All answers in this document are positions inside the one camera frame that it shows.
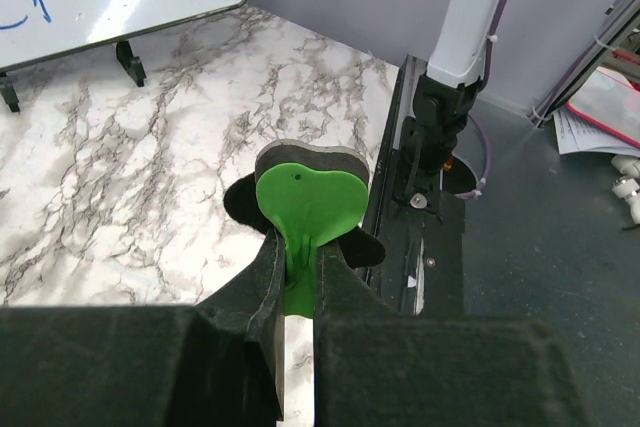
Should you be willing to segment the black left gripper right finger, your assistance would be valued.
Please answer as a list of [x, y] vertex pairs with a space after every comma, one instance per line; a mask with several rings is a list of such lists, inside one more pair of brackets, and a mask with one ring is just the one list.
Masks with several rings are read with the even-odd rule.
[[589, 426], [560, 338], [532, 319], [431, 320], [386, 305], [337, 244], [315, 268], [319, 426]]

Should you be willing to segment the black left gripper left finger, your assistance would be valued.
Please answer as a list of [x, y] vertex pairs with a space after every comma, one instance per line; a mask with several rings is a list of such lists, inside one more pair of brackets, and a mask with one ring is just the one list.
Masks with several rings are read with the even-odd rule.
[[195, 305], [5, 307], [5, 426], [273, 426], [284, 414], [285, 247]]

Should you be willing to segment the green black whiteboard eraser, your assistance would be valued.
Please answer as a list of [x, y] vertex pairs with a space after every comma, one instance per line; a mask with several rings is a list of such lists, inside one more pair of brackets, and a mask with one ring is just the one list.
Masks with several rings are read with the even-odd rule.
[[254, 171], [235, 181], [223, 198], [237, 223], [285, 242], [284, 313], [314, 317], [315, 265], [320, 247], [336, 241], [348, 267], [374, 267], [386, 250], [359, 223], [369, 203], [369, 166], [342, 146], [313, 146], [280, 139], [258, 154]]

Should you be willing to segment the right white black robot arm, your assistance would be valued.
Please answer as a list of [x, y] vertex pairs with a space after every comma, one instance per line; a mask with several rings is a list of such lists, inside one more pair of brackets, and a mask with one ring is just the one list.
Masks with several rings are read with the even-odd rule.
[[426, 70], [411, 89], [411, 113], [399, 138], [394, 196], [424, 197], [434, 207], [441, 175], [467, 125], [479, 92], [487, 85], [497, 27], [507, 0], [449, 0]]

